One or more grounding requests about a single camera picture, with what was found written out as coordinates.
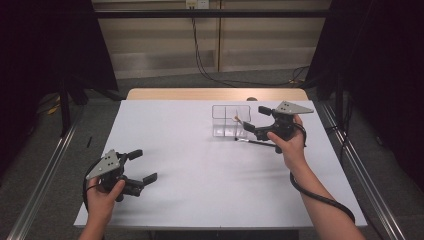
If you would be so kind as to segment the metal floor rail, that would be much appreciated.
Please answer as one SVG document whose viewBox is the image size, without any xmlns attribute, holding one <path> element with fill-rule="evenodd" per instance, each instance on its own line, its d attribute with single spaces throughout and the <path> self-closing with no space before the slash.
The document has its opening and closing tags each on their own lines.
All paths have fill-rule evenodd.
<svg viewBox="0 0 424 240">
<path fill-rule="evenodd" d="M 390 240 L 406 240 L 398 222 L 396 221 L 392 211 L 386 204 L 378 188 L 371 179 L 365 165 L 361 161 L 356 149 L 354 148 L 351 141 L 348 139 L 347 134 L 341 127 L 336 123 L 336 113 L 332 109 L 329 103 L 322 104 L 322 110 L 334 128 L 334 134 L 341 144 L 341 156 L 345 156 L 348 162 L 351 164 L 359 182 L 364 189 L 368 200 L 370 201 L 373 209 L 375 210 L 385 232 L 387 233 Z"/>
<path fill-rule="evenodd" d="M 61 164 L 63 156 L 65 155 L 68 146 L 72 141 L 75 130 L 81 120 L 83 113 L 84 108 L 79 107 L 76 110 L 73 123 L 71 123 L 68 127 L 65 127 L 65 132 L 63 132 L 58 138 L 57 145 L 51 154 L 47 165 L 43 169 L 37 184 L 31 191 L 31 195 L 28 201 L 24 205 L 23 210 L 20 212 L 6 240 L 25 240 L 27 237 L 29 229 L 51 185 L 52 179 L 54 178 L 54 175 L 56 174 L 57 169 Z"/>
</svg>

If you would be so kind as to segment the person's right hand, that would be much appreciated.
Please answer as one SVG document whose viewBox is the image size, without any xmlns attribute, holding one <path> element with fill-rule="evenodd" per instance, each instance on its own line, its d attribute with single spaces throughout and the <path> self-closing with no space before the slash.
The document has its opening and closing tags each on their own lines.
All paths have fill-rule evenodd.
<svg viewBox="0 0 424 240">
<path fill-rule="evenodd" d="M 282 150 L 285 165 L 293 173 L 297 172 L 299 169 L 303 169 L 307 165 L 304 155 L 304 135 L 298 128 L 298 126 L 302 126 L 303 123 L 298 115 L 294 116 L 294 122 L 296 125 L 295 131 L 293 137 L 288 141 L 281 139 L 275 133 L 267 133 L 268 138 Z"/>
</svg>

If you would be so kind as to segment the black curtain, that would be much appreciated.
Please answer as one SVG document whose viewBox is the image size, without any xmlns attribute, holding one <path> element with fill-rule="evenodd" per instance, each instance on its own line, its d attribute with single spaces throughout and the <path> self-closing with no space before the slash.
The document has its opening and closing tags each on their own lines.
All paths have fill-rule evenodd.
<svg viewBox="0 0 424 240">
<path fill-rule="evenodd" d="M 424 0 L 332 0 L 306 77 L 342 86 L 424 191 Z"/>
<path fill-rule="evenodd" d="M 0 0 L 0 176 L 45 95 L 90 88 L 118 89 L 92 0 Z"/>
</svg>

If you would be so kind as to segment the clear plastic organizer box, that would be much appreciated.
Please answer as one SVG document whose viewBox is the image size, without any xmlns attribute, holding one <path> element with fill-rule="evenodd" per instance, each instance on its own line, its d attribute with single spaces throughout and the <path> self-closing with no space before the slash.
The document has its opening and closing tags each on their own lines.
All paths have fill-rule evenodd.
<svg viewBox="0 0 424 240">
<path fill-rule="evenodd" d="M 233 118 L 238 116 L 244 122 L 251 121 L 251 108 L 248 105 L 213 105 L 212 124 L 214 137 L 245 138 L 247 133 L 241 130 Z"/>
</svg>

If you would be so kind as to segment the person's left hand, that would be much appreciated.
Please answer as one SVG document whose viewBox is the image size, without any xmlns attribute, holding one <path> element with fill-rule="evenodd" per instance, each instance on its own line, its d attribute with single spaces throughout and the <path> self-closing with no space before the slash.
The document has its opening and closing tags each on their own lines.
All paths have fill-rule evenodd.
<svg viewBox="0 0 424 240">
<path fill-rule="evenodd" d="M 88 182 L 88 225 L 106 226 L 112 216 L 116 198 L 122 192 L 125 181 L 119 180 L 109 193 L 101 192 L 99 189 L 99 178 L 95 177 Z"/>
</svg>

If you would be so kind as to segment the black stand post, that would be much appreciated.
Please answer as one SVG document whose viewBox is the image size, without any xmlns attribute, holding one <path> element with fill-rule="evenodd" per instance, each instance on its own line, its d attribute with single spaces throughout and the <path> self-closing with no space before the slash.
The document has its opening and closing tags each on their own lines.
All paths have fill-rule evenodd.
<svg viewBox="0 0 424 240">
<path fill-rule="evenodd" d="M 71 126 L 71 116 L 69 108 L 69 97 L 66 87 L 66 78 L 63 77 L 60 81 L 60 107 L 61 107 L 61 118 L 62 118 L 62 132 L 61 136 L 64 137 Z"/>
<path fill-rule="evenodd" d="M 335 90 L 335 116 L 336 122 L 339 129 L 344 129 L 344 98 L 343 98 L 343 76 L 339 74 L 337 76 L 337 85 Z"/>
</svg>

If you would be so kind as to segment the white wall socket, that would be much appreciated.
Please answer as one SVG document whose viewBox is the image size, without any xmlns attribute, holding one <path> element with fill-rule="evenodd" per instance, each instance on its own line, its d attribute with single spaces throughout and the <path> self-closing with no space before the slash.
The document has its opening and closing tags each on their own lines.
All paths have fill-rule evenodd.
<svg viewBox="0 0 424 240">
<path fill-rule="evenodd" d="M 187 9 L 207 10 L 210 7 L 209 0 L 185 0 Z"/>
</svg>

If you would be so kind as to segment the black pen with silver tip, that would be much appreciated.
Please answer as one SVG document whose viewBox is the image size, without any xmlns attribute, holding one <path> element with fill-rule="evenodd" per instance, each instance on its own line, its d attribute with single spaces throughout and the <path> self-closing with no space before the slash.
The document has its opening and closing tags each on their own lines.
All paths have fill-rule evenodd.
<svg viewBox="0 0 424 240">
<path fill-rule="evenodd" d="M 244 138 L 235 137 L 234 140 L 237 141 L 237 142 L 246 142 L 246 143 L 250 143 L 250 144 L 262 145 L 262 146 L 268 146 L 268 147 L 276 147 L 275 144 L 261 142 L 261 141 L 255 141 L 255 140 L 249 140 L 249 139 L 244 139 Z"/>
</svg>

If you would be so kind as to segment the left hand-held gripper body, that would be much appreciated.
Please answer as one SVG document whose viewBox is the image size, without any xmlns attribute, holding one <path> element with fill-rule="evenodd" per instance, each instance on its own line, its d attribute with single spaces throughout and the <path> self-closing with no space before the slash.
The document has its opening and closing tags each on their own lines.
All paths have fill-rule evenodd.
<svg viewBox="0 0 424 240">
<path fill-rule="evenodd" d="M 125 186 L 116 198 L 117 202 L 121 202 L 125 195 L 139 197 L 144 188 L 142 181 L 128 179 L 124 175 L 124 165 L 129 160 L 127 154 L 110 150 L 86 174 L 87 180 L 98 177 L 106 192 L 110 192 L 119 180 L 124 180 Z"/>
</svg>

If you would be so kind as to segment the white table sheet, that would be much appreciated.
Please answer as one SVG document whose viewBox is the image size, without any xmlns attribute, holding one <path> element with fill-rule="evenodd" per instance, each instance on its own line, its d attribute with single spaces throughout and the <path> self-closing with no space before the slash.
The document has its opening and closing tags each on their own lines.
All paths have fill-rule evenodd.
<svg viewBox="0 0 424 240">
<path fill-rule="evenodd" d="M 125 165 L 131 179 L 158 179 L 116 204 L 111 226 L 144 230 L 299 229 L 311 220 L 281 155 L 268 146 L 214 137 L 213 105 L 248 105 L 251 121 L 273 118 L 248 101 L 128 100 L 107 150 L 143 155 Z"/>
</svg>

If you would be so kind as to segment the black horizontal bar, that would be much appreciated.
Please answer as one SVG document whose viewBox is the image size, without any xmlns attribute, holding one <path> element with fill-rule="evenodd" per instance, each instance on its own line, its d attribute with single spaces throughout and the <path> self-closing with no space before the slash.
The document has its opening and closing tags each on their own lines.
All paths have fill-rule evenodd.
<svg viewBox="0 0 424 240">
<path fill-rule="evenodd" d="M 327 18 L 330 10 L 96 10 L 98 18 Z"/>
</svg>

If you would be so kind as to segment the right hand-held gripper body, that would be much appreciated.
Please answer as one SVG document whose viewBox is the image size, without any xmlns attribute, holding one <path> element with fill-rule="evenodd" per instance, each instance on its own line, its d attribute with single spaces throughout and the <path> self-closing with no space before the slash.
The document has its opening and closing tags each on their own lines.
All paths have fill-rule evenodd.
<svg viewBox="0 0 424 240">
<path fill-rule="evenodd" d="M 274 123 L 266 127 L 256 127 L 254 135 L 258 140 L 268 141 L 268 132 L 273 132 L 281 139 L 288 141 L 292 138 L 295 128 L 294 116 L 296 114 L 313 113 L 313 110 L 295 103 L 282 101 L 276 108 L 272 109 Z"/>
</svg>

